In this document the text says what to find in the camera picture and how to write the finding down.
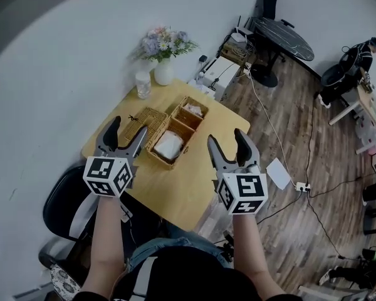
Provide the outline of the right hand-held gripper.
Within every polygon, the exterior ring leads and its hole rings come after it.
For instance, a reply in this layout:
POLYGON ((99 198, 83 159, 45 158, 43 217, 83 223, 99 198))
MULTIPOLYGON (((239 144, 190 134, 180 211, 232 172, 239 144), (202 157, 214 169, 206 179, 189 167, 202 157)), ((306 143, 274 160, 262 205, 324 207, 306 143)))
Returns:
POLYGON ((241 129, 234 129, 238 145, 236 161, 229 161, 213 135, 207 138, 212 166, 223 173, 215 180, 215 192, 228 214, 257 214, 268 200, 266 174, 259 169, 259 150, 241 129))

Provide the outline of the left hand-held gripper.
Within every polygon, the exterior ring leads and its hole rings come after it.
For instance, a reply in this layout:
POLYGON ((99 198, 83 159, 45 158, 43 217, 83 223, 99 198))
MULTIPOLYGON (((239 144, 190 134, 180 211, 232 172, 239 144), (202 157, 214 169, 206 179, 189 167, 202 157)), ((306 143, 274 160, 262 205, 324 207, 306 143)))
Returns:
POLYGON ((148 127, 141 127, 126 147, 118 148, 120 124, 121 116, 116 116, 104 126, 94 155, 86 161, 83 180, 97 196, 120 197, 133 186, 137 172, 133 162, 145 143, 148 127))

